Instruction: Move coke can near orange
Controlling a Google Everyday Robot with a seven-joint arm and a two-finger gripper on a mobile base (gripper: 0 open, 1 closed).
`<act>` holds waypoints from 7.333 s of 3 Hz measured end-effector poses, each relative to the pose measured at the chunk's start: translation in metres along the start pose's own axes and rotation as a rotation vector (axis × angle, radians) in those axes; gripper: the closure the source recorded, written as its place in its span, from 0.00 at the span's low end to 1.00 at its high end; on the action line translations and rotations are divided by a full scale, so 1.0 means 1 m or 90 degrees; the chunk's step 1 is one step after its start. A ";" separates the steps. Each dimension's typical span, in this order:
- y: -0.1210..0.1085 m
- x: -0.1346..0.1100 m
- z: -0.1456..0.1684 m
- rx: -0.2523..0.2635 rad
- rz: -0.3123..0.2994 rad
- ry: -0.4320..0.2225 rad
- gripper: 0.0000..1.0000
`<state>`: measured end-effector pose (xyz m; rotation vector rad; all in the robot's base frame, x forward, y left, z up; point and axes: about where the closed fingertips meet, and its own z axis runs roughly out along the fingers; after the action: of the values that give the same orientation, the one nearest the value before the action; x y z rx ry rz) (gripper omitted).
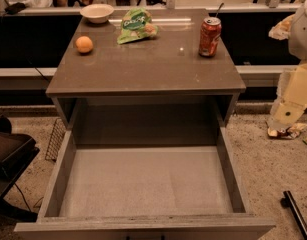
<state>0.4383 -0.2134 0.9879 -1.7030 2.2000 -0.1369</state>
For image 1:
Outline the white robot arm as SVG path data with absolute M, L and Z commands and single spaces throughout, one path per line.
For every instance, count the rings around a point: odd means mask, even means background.
M 279 78 L 277 98 L 267 121 L 268 134 L 277 137 L 286 134 L 307 109 L 307 0 L 295 14 L 273 27 L 269 36 L 288 39 L 289 53 L 300 60 Z

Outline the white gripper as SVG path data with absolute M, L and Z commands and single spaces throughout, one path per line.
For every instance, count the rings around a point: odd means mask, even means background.
M 307 108 L 307 63 L 286 70 L 280 75 L 277 95 L 284 102 L 273 103 L 267 123 L 271 130 L 285 132 L 298 121 Z

